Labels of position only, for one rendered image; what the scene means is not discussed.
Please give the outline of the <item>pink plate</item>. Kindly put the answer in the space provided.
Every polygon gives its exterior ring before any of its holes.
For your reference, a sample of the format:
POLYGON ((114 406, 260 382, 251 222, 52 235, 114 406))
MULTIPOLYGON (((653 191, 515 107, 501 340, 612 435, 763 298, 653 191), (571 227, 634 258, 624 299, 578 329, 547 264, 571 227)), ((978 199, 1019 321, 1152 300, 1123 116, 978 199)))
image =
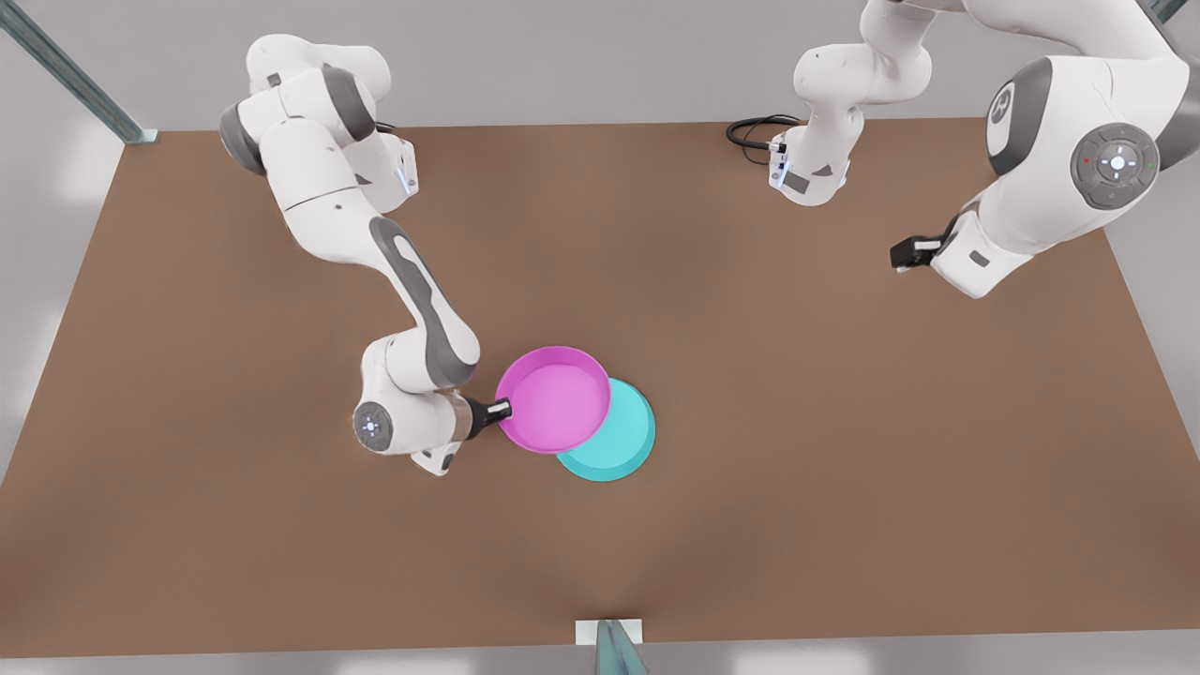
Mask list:
POLYGON ((611 384, 602 365, 582 350, 546 346, 516 359, 496 398, 514 410, 499 422, 520 448, 557 456, 592 440, 608 416, 611 384))

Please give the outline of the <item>blue plate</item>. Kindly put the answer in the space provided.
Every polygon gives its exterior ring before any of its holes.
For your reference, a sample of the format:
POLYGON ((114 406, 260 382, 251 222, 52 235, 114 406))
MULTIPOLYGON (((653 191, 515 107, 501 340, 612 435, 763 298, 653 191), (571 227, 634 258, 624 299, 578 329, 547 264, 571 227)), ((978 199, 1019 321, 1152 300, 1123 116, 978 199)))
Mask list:
POLYGON ((641 467, 656 437, 649 401, 623 380, 608 380, 611 405, 599 431, 557 459, 576 477, 598 483, 619 480, 641 467))

